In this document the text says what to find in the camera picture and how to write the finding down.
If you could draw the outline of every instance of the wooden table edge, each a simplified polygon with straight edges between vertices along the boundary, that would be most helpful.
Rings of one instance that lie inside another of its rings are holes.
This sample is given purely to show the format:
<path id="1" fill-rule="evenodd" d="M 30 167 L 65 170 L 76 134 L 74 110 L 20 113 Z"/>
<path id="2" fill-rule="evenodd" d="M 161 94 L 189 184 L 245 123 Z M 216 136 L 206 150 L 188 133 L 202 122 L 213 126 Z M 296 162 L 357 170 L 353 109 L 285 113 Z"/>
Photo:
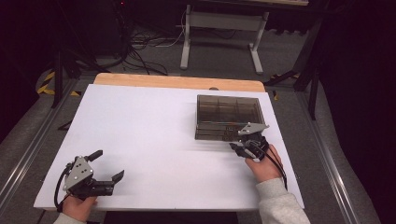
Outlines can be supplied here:
<path id="1" fill-rule="evenodd" d="M 207 77 L 166 77 L 154 75 L 100 73 L 96 76 L 93 84 L 196 90 L 209 90 L 215 88 L 219 91 L 265 92 L 263 84 L 257 80 L 236 80 Z"/>

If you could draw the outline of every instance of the cable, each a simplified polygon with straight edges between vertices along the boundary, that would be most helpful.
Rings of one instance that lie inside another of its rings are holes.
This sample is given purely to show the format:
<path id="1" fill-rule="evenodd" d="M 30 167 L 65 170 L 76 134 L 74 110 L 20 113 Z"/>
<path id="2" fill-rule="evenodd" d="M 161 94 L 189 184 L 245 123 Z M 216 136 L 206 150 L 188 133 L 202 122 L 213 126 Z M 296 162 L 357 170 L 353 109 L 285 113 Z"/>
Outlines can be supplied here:
<path id="1" fill-rule="evenodd" d="M 216 35 L 216 36 L 218 36 L 220 38 L 223 38 L 223 39 L 231 39 L 231 38 L 233 38 L 235 36 L 235 34 L 236 34 L 236 31 L 237 31 L 237 30 L 220 30 L 220 29 L 213 29 L 213 28 L 198 28 L 198 29 L 194 29 L 194 30 L 195 30 L 195 32 L 204 31 L 204 32 L 210 33 L 212 35 Z M 233 31 L 233 33 L 230 36 L 223 36 L 223 35 L 217 34 L 216 31 L 217 32 L 223 32 L 223 33 Z"/>
<path id="2" fill-rule="evenodd" d="M 145 49 L 146 46 L 148 45 L 149 41 L 151 39 L 151 36 L 149 34 L 143 33 L 143 32 L 138 32 L 136 34 L 134 34 L 133 36 L 131 36 L 131 45 L 135 50 L 141 50 L 141 49 Z M 134 47 L 134 42 L 139 41 L 139 46 L 141 46 L 141 48 L 135 48 Z"/>
<path id="3" fill-rule="evenodd" d="M 140 65 L 136 65 L 136 64 L 129 63 L 129 62 L 126 61 L 126 60 L 125 60 L 124 62 L 125 62 L 125 63 L 128 63 L 128 64 L 131 65 L 131 66 L 135 66 L 135 67 L 138 67 L 138 68 L 145 68 L 145 67 L 140 66 Z M 148 70 L 151 70 L 151 71 L 153 71 L 153 72 L 156 72 L 156 73 L 158 73 L 158 74 L 167 76 L 167 74 L 165 74 L 165 73 L 163 73 L 163 72 L 161 72 L 161 71 L 159 71 L 159 70 L 157 70 L 157 69 L 154 69 L 154 68 L 152 68 L 152 67 L 147 67 L 147 69 L 148 69 Z"/>
<path id="4" fill-rule="evenodd" d="M 139 61 L 139 62 L 142 62 L 142 61 L 141 61 L 141 58 L 136 58 L 136 57 L 134 56 L 134 53 L 137 53 L 137 52 L 133 51 L 133 52 L 130 52 L 128 55 L 129 55 L 132 59 L 134 59 L 134 60 L 136 60 L 136 61 Z M 149 66 L 148 63 L 151 63 L 151 62 L 145 62 L 146 67 L 147 67 L 147 68 L 151 68 L 151 66 Z M 162 64 L 159 64 L 159 63 L 151 63 L 151 64 L 156 64 L 156 65 L 160 66 L 160 67 L 165 71 L 165 74 L 168 73 L 168 71 L 166 70 L 165 66 L 163 66 Z"/>
<path id="5" fill-rule="evenodd" d="M 79 36 L 78 36 L 77 32 L 75 31 L 73 25 L 70 23 L 69 19 L 67 18 L 66 13 L 64 12 L 64 9 L 63 9 L 62 6 L 61 6 L 61 3 L 60 3 L 58 0 L 56 0 L 56 4 L 58 5 L 59 9 L 61 10 L 62 15 L 64 16 L 64 19 L 65 19 L 66 22 L 67 22 L 67 25 L 69 26 L 69 28 L 70 28 L 70 29 L 72 30 L 72 32 L 74 33 L 74 35 L 75 35 L 75 37 L 76 37 L 76 40 L 78 41 L 78 44 L 81 46 L 81 48 L 85 51 L 85 53 L 86 53 L 87 55 L 91 55 L 91 54 L 85 49 L 84 45 L 81 43 L 81 40 L 79 39 Z"/>
<path id="6" fill-rule="evenodd" d="M 127 65 L 124 64 L 124 62 L 122 62 L 122 66 L 124 67 L 124 71 L 125 71 L 125 67 L 126 67 L 126 68 L 129 68 L 129 69 L 131 69 L 131 70 L 137 70 L 137 69 L 138 69 L 138 68 L 132 68 L 132 67 L 130 67 L 130 66 L 127 66 Z"/>
<path id="7" fill-rule="evenodd" d="M 134 50 L 134 49 L 132 49 L 132 52 L 133 52 L 135 55 L 137 55 L 137 57 L 139 57 L 140 62 L 143 64 L 143 67 L 146 69 L 146 71 L 147 71 L 147 73 L 148 73 L 148 75 L 149 75 L 149 69 L 148 69 L 148 67 L 146 66 L 146 63 L 145 63 L 145 61 L 143 61 L 143 59 L 142 59 L 142 57 L 140 56 L 140 54 L 137 53 L 136 50 Z"/>
<path id="8" fill-rule="evenodd" d="M 181 38 L 181 34 L 178 36 L 178 38 L 169 38 L 169 37 L 162 37 L 160 36 L 155 36 L 155 37 L 146 37 L 146 38 L 141 38 L 141 39 L 134 39 L 131 40 L 131 45 L 134 47 L 136 50 L 141 50 L 145 49 L 147 46 L 149 47 L 171 47 L 175 45 L 175 43 Z M 152 44 L 150 45 L 150 42 L 155 41 L 155 40 L 161 40 L 159 43 Z M 161 44 L 167 42 L 167 41 L 174 41 L 170 45 L 162 46 Z"/>
<path id="9" fill-rule="evenodd" d="M 70 171 L 71 168 L 72 168 L 72 164 L 71 163 L 67 163 L 66 168 L 64 168 L 64 170 L 62 171 L 62 174 L 61 174 L 61 176 L 58 179 L 58 183 L 56 184 L 56 189 L 55 189 L 55 193 L 54 193 L 54 196 L 53 196 L 53 202 L 54 202 L 56 210 L 58 212 L 62 212 L 62 202 L 64 201 L 64 200 L 62 200 L 61 203 L 58 203 L 59 187 L 61 186 L 62 179 Z"/>
<path id="10" fill-rule="evenodd" d="M 40 217 L 38 218 L 38 221 L 37 221 L 36 224 L 40 224 L 41 219 L 43 219 L 44 214 L 46 214 L 46 210 L 43 210 L 43 211 L 41 212 L 41 215 L 40 215 Z"/>
<path id="11" fill-rule="evenodd" d="M 285 184 L 285 189 L 288 189 L 288 179 L 286 177 L 285 170 L 281 167 L 281 163 L 279 162 L 279 160 L 277 159 L 277 157 L 275 156 L 275 154 L 271 150 L 271 148 L 268 148 L 268 149 L 270 149 L 270 151 L 273 153 L 273 155 L 275 156 L 277 162 L 267 152 L 263 151 L 260 147 L 257 147 L 256 145 L 252 145 L 252 146 L 254 146 L 255 148 L 257 148 L 260 151 L 262 151 L 265 154 L 265 156 L 274 164 L 274 166 L 277 168 L 277 170 L 282 174 L 283 182 Z"/>
<path id="12" fill-rule="evenodd" d="M 114 67 L 114 66 L 116 66 L 116 65 L 118 65 L 118 64 L 120 64 L 120 63 L 122 63 L 122 61 L 124 61 L 124 60 L 125 60 L 125 57 L 121 56 L 121 58 L 118 59 L 118 60 L 116 60 L 114 63 L 98 64 L 98 66 L 101 66 L 101 67 L 103 67 L 103 68 Z M 90 68 L 89 66 L 86 66 L 87 64 L 84 65 L 84 64 L 81 64 L 81 63 L 77 63 L 77 65 L 78 65 L 80 68 L 85 69 L 85 70 L 87 70 L 87 71 L 96 70 L 96 69 Z"/>
<path id="13" fill-rule="evenodd" d="M 180 32 L 180 35 L 178 35 L 178 37 L 177 37 L 177 39 L 175 40 L 175 42 L 173 42 L 173 43 L 170 44 L 170 45 L 165 45 L 165 46 L 158 45 L 158 46 L 155 46 L 155 47 L 164 47 L 164 48 L 172 47 L 172 46 L 174 46 L 174 45 L 176 44 L 176 42 L 181 38 L 181 35 L 185 35 L 185 34 L 184 34 L 183 19 L 184 19 L 184 16 L 186 15 L 186 11 L 187 11 L 187 10 L 184 10 L 183 14 L 181 15 L 181 19 L 180 19 L 180 21 L 181 21 L 181 32 Z"/>

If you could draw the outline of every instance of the white sheet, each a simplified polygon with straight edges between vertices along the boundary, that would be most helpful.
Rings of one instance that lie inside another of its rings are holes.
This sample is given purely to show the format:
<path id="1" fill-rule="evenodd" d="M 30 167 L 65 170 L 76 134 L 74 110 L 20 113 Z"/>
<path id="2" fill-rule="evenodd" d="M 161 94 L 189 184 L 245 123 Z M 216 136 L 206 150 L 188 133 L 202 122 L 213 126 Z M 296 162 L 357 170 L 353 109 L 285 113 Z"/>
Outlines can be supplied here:
<path id="1" fill-rule="evenodd" d="M 53 192 L 65 165 L 102 149 L 104 155 L 90 162 L 93 177 L 110 180 L 121 170 L 125 176 L 112 196 L 98 198 L 96 209 L 257 209 L 256 180 L 244 159 L 226 142 L 194 139 L 198 94 L 259 98 L 270 125 L 263 135 L 278 150 L 289 192 L 304 207 L 267 93 L 107 85 L 88 87 L 34 207 L 54 209 Z"/>

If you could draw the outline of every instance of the transparent storage box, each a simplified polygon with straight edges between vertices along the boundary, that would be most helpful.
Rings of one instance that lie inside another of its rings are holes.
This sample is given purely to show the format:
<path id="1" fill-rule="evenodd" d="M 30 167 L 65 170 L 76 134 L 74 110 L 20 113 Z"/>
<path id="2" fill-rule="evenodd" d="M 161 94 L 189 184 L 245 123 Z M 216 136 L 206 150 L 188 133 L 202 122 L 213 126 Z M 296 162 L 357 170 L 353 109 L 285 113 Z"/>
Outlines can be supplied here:
<path id="1" fill-rule="evenodd" d="M 265 124 L 259 99 L 198 95 L 195 139 L 237 141 L 248 122 Z"/>

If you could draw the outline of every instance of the table leg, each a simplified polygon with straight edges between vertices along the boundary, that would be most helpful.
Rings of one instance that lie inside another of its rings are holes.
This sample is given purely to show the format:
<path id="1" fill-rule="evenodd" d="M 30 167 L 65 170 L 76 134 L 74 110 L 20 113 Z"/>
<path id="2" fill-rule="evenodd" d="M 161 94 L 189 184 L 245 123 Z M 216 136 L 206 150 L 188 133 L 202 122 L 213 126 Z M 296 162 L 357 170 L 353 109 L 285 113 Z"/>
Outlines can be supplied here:
<path id="1" fill-rule="evenodd" d="M 189 54 L 190 54 L 190 14 L 191 6 L 187 5 L 186 8 L 186 26 L 184 31 L 184 46 L 183 52 L 181 54 L 180 68 L 185 70 L 189 64 Z"/>
<path id="2" fill-rule="evenodd" d="M 251 57 L 253 59 L 253 63 L 254 63 L 254 67 L 256 69 L 256 73 L 259 75 L 262 75 L 263 71 L 262 71 L 262 63 L 260 62 L 260 58 L 259 58 L 259 53 L 257 52 L 257 48 L 260 45 L 260 41 L 262 40 L 262 33 L 264 32 L 264 28 L 265 28 L 265 24 L 268 21 L 268 12 L 264 12 L 264 14 L 262 15 L 262 21 L 260 23 L 260 27 L 259 30 L 257 31 L 257 35 L 256 35 L 256 42 L 250 43 L 249 44 L 249 48 L 250 48 L 250 53 L 251 53 Z"/>
<path id="3" fill-rule="evenodd" d="M 315 105 L 317 103 L 318 84 L 319 84 L 318 71 L 315 71 L 314 76 L 312 77 L 311 92 L 309 92 L 309 101 L 308 101 L 308 112 L 312 120 L 316 120 Z"/>
<path id="4" fill-rule="evenodd" d="M 63 55 L 61 51 L 56 52 L 55 55 L 55 95 L 53 96 L 53 102 L 51 108 L 55 108 L 63 97 L 64 85 L 63 85 Z"/>

